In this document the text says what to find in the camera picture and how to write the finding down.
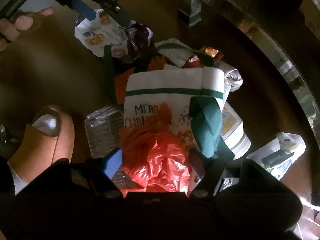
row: green bag handle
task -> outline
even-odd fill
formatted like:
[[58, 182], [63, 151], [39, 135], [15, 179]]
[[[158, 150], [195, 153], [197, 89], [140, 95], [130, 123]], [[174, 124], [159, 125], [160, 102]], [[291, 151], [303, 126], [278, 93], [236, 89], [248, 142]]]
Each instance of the green bag handle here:
[[141, 72], [141, 71], [146, 71], [150, 61], [155, 56], [157, 56], [158, 51], [161, 50], [161, 49], [182, 49], [182, 50], [191, 51], [193, 54], [198, 56], [198, 58], [201, 60], [201, 62], [205, 66], [207, 66], [207, 67], [215, 67], [216, 66], [215, 61], [213, 60], [213, 58], [211, 56], [209, 56], [208, 54], [206, 54], [205, 52], [198, 51], [198, 50], [195, 50], [195, 49], [190, 49], [190, 48], [187, 48], [185, 46], [182, 46], [182, 45], [176, 44], [176, 43], [165, 43], [165, 44], [162, 44], [162, 45], [160, 45], [158, 47], [150, 49], [148, 51], [148, 53], [141, 58], [140, 66], [135, 69], [135, 73]]
[[[135, 68], [135, 73], [146, 71], [151, 60], [157, 56], [158, 51], [160, 49], [182, 49], [191, 51], [193, 54], [198, 56], [201, 62], [207, 67], [215, 67], [215, 61], [211, 56], [206, 54], [205, 52], [201, 52], [195, 49], [190, 49], [185, 46], [176, 43], [166, 43], [160, 45], [156, 48], [152, 48], [140, 58], [140, 64]], [[103, 54], [103, 62], [105, 64], [105, 78], [106, 78], [106, 86], [104, 88], [105, 93], [110, 99], [111, 103], [117, 104], [116, 102], [116, 93], [115, 93], [115, 70], [112, 61], [112, 53], [111, 53], [111, 45], [104, 46], [104, 54]]]
[[216, 154], [227, 163], [231, 162], [235, 155], [220, 135], [222, 115], [217, 100], [214, 97], [192, 97], [189, 116], [192, 117], [191, 129], [200, 152], [207, 158]]

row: brown floor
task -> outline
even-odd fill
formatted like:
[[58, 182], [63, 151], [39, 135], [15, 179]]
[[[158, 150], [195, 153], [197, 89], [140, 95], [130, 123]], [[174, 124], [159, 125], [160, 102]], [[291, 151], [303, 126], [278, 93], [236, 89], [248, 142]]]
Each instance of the brown floor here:
[[[178, 23], [178, 3], [121, 0], [132, 19], [152, 29], [156, 40], [176, 37], [194, 49], [212, 46], [224, 53], [224, 61], [238, 68], [244, 84], [230, 94], [228, 102], [243, 119], [252, 142], [250, 152], [279, 131], [303, 137], [307, 150], [282, 181], [310, 202], [312, 183], [314, 188], [320, 185], [315, 182], [317, 170], [311, 169], [318, 166], [319, 150], [308, 121], [282, 77], [243, 33], [208, 8], [204, 8], [203, 20], [195, 27], [188, 29]], [[43, 19], [38, 30], [23, 33], [0, 53], [0, 120], [13, 137], [21, 139], [25, 124], [44, 105], [69, 109], [76, 128], [73, 162], [81, 162], [90, 155], [83, 120], [106, 105], [108, 99], [102, 90], [101, 60], [73, 36], [76, 18], [76, 12], [57, 5], [55, 16]], [[300, 227], [304, 238], [314, 239], [311, 234], [320, 235], [320, 228], [308, 218], [313, 218], [313, 211], [304, 207]]]

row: blue grip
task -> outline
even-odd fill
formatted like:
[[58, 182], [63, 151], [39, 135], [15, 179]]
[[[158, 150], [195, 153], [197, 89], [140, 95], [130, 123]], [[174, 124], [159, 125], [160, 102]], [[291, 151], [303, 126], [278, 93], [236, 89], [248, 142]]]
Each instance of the blue grip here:
[[121, 164], [122, 150], [119, 148], [114, 149], [106, 157], [101, 159], [102, 170], [109, 179], [112, 179]]
[[71, 9], [83, 15], [89, 21], [93, 21], [96, 18], [96, 12], [81, 0], [73, 0], [71, 2]]

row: shoe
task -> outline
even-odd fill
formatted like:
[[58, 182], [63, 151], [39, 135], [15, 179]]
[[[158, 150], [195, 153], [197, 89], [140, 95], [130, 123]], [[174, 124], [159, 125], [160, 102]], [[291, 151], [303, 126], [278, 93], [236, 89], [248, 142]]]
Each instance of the shoe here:
[[74, 140], [71, 116], [58, 106], [46, 106], [27, 124], [21, 146], [8, 164], [29, 183], [55, 161], [71, 161]]

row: white plastic bag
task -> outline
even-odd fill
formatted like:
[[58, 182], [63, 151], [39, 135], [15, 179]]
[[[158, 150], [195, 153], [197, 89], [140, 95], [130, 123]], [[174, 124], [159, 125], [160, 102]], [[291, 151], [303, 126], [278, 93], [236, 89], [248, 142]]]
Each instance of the white plastic bag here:
[[298, 134], [280, 132], [276, 137], [265, 146], [249, 154], [247, 158], [254, 160], [280, 180], [292, 163], [305, 152], [306, 144]]

